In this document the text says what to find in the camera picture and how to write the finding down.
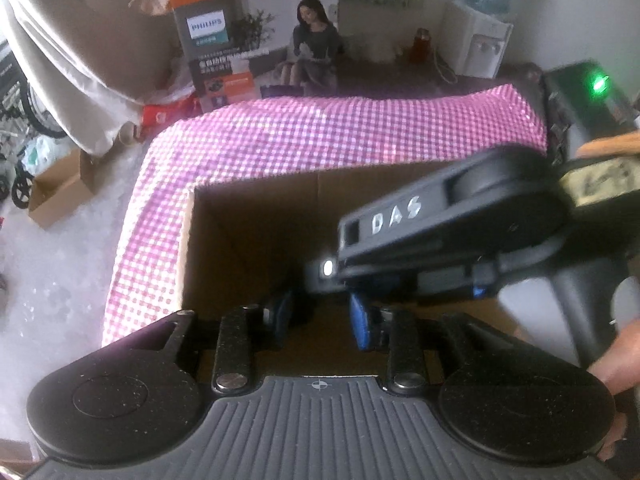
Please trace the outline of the person right hand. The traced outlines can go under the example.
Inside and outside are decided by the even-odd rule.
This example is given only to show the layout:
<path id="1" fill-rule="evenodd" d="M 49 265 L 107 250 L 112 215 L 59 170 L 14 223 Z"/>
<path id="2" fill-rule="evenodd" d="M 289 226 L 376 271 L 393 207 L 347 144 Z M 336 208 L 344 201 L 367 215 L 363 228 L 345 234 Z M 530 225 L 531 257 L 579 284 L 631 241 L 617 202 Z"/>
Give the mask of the person right hand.
<path id="1" fill-rule="evenodd" d="M 599 157 L 639 153 L 639 131 L 593 140 L 577 150 L 579 157 Z M 602 358 L 589 367 L 591 374 L 603 382 L 612 394 L 619 394 L 639 385 L 639 321 L 625 326 Z M 604 439 L 598 457 L 604 462 L 615 455 L 615 445 L 627 430 L 627 416 L 618 413 Z"/>

